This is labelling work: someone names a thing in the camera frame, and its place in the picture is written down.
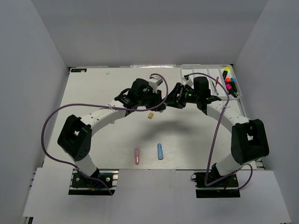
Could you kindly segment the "small brown eraser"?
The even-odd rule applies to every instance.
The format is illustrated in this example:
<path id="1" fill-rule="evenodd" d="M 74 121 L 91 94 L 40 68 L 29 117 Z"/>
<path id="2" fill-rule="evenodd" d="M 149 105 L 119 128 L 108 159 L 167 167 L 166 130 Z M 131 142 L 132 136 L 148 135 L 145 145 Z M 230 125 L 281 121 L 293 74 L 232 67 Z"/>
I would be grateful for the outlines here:
<path id="1" fill-rule="evenodd" d="M 150 114 L 148 115 L 148 118 L 149 118 L 149 119 L 152 119 L 153 116 L 154 116 L 154 114 L 153 114 L 153 113 L 150 113 Z"/>

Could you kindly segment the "pink highlighter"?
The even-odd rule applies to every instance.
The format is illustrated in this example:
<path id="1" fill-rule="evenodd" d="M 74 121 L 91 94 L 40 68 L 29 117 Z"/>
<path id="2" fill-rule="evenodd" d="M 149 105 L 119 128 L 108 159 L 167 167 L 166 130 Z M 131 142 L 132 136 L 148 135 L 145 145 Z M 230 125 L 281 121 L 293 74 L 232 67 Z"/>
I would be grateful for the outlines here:
<path id="1" fill-rule="evenodd" d="M 229 92 L 231 95 L 234 94 L 233 88 L 232 88 L 232 86 L 231 86 L 230 84 L 226 84 L 226 88 L 227 88 L 228 92 Z"/>

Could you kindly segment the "blue stapler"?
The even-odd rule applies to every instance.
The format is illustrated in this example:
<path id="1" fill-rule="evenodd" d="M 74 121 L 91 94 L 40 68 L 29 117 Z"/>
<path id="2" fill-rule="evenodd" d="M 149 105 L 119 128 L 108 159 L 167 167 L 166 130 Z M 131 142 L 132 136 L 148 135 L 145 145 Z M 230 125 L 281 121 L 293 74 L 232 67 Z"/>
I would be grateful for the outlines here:
<path id="1" fill-rule="evenodd" d="M 159 160 L 162 160 L 164 158 L 163 148 L 162 148 L 162 144 L 161 143 L 157 144 L 157 156 L 158 156 Z"/>

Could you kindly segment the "yellow highlighter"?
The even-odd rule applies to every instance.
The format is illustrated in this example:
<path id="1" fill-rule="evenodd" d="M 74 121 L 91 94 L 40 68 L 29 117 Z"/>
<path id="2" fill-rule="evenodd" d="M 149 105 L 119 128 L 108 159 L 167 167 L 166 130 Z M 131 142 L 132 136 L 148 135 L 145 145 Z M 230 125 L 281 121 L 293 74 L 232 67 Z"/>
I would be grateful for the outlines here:
<path id="1" fill-rule="evenodd" d="M 223 79 L 226 79 L 227 74 L 228 74 L 228 71 L 229 71 L 229 68 L 228 68 L 228 67 L 225 67 L 224 70 L 223 70 L 223 73 L 222 73 L 222 77 L 223 77 Z"/>

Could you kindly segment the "pink stapler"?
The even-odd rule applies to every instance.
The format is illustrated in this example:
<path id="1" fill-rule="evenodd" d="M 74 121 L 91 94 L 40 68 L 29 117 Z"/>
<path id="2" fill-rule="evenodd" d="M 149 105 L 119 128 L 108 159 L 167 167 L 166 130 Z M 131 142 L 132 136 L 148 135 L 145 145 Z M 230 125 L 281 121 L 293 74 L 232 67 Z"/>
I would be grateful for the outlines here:
<path id="1" fill-rule="evenodd" d="M 135 165 L 139 165 L 139 163 L 140 163 L 140 148 L 134 149 L 134 157 L 135 157 Z"/>

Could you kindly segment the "blue highlighter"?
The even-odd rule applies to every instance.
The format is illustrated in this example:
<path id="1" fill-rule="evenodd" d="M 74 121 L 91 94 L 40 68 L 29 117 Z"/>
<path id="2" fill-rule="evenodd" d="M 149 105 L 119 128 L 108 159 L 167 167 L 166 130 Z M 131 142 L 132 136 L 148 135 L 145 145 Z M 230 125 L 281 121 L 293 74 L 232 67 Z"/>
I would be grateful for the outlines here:
<path id="1" fill-rule="evenodd" d="M 233 89 L 234 89 L 234 92 L 237 92 L 237 87 L 236 87 L 236 84 L 235 84 L 234 79 L 231 78 L 230 81 L 231 81 L 231 85 L 232 85 L 232 87 L 233 87 Z"/>

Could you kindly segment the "blue pen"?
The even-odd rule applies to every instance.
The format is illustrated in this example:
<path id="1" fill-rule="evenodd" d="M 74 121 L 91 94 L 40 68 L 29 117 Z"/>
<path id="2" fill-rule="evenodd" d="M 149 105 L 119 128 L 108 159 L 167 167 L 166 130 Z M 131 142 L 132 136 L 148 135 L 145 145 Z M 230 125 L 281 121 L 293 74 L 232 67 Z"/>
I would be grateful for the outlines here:
<path id="1" fill-rule="evenodd" d="M 217 91 L 217 88 L 216 88 L 216 85 L 214 84 L 214 82 L 212 81 L 212 86 L 213 86 L 213 89 L 214 89 L 214 92 L 217 96 L 219 96 L 219 93 Z"/>

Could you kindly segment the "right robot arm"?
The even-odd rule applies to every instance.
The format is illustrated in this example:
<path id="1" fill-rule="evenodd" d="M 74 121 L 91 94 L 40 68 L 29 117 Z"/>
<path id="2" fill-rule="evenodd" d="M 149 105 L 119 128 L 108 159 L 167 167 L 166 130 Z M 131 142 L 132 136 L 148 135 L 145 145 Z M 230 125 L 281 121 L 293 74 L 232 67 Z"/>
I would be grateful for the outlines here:
<path id="1" fill-rule="evenodd" d="M 220 97 L 211 94 L 206 77 L 195 77 L 192 86 L 176 83 L 166 103 L 178 109 L 188 103 L 195 104 L 205 115 L 217 120 L 217 125 L 223 125 L 231 133 L 231 152 L 221 161 L 208 166 L 214 185 L 222 186 L 227 182 L 228 174 L 269 155 L 263 122 L 251 120 L 228 108 Z"/>

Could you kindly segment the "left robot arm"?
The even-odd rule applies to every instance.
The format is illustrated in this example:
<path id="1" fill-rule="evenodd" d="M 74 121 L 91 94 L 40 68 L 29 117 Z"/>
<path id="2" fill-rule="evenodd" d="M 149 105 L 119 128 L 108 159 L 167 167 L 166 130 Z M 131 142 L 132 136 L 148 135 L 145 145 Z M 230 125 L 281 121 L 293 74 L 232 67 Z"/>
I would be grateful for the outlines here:
<path id="1" fill-rule="evenodd" d="M 71 115 L 67 118 L 57 143 L 83 173 L 82 179 L 88 186 L 96 185 L 99 180 L 99 170 L 89 155 L 93 135 L 105 126 L 135 112 L 138 107 L 150 111 L 164 110 L 165 99 L 158 89 L 164 82 L 165 79 L 158 74 L 150 75 L 149 80 L 138 78 L 108 105 L 82 117 Z"/>

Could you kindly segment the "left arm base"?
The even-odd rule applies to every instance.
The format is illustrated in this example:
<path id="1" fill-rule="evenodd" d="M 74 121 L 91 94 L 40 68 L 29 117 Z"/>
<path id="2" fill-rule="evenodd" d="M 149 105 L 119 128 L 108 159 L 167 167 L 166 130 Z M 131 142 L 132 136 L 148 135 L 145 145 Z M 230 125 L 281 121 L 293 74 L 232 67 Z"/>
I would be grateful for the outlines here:
<path id="1" fill-rule="evenodd" d="M 118 170 L 100 170 L 97 180 L 84 177 L 73 170 L 69 186 L 69 195 L 75 196 L 112 196 L 116 190 Z"/>

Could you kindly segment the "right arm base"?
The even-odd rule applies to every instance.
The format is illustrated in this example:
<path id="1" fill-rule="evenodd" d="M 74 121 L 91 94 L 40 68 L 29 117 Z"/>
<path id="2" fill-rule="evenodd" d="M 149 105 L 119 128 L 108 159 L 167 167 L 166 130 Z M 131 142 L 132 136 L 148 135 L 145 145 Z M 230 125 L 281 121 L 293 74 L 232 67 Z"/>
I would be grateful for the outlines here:
<path id="1" fill-rule="evenodd" d="M 196 172 L 191 175 L 195 183 L 196 198 L 240 198 L 239 183 L 236 174 L 229 176 L 211 186 L 204 183 L 205 172 Z"/>

